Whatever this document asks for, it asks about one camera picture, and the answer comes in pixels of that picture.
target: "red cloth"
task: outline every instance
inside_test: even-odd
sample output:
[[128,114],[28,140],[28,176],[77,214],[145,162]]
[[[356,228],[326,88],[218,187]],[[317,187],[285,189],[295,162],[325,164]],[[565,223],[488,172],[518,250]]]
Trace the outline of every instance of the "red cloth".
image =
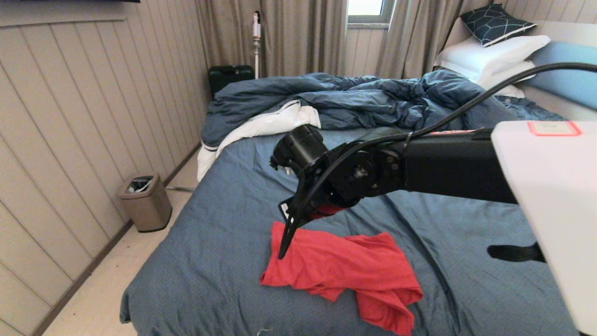
[[361,319],[398,335],[410,335],[414,316],[406,305],[423,291],[404,253],[388,233],[337,237],[298,229],[284,259],[278,259],[284,224],[272,226],[272,256],[260,282],[292,286],[335,301],[353,289]]

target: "bed frame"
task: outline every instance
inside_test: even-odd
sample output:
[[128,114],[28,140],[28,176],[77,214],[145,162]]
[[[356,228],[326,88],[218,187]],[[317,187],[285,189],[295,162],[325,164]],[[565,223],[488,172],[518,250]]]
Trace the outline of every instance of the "bed frame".
[[[597,47],[597,25],[536,20],[533,22],[537,23],[537,28],[533,29],[529,35],[547,35],[552,41]],[[469,30],[462,20],[458,18],[452,26],[444,48],[458,44],[469,37]],[[530,85],[520,84],[517,86],[524,91],[529,100],[567,119],[597,121],[597,111],[593,109]]]

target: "window frame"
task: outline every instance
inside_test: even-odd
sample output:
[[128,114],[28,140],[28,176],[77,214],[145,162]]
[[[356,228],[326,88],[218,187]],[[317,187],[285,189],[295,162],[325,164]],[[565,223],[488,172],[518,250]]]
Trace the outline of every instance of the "window frame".
[[389,24],[395,0],[382,0],[380,15],[349,15],[348,24]]

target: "dark blue patterned pillow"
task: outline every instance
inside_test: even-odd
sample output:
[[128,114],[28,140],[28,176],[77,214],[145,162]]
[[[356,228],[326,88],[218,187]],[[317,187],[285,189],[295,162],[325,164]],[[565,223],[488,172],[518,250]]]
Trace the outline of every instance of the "dark blue patterned pillow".
[[483,47],[524,34],[536,23],[519,20],[506,13],[501,4],[481,7],[460,16]]

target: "mattress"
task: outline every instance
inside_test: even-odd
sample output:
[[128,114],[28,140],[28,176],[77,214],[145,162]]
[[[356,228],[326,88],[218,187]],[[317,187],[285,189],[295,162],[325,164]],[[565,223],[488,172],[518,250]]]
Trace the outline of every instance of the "mattress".
[[[517,106],[522,117],[539,118]],[[369,131],[321,133],[333,148]],[[222,152],[125,291],[122,322],[132,321],[141,336],[392,335],[360,320],[350,290],[332,303],[259,284],[272,222],[282,219],[277,204],[297,184],[269,166],[282,136],[243,139]],[[304,228],[388,232],[424,292],[408,307],[414,336],[578,334],[546,264],[487,255],[489,245],[535,242],[517,205],[396,191]]]

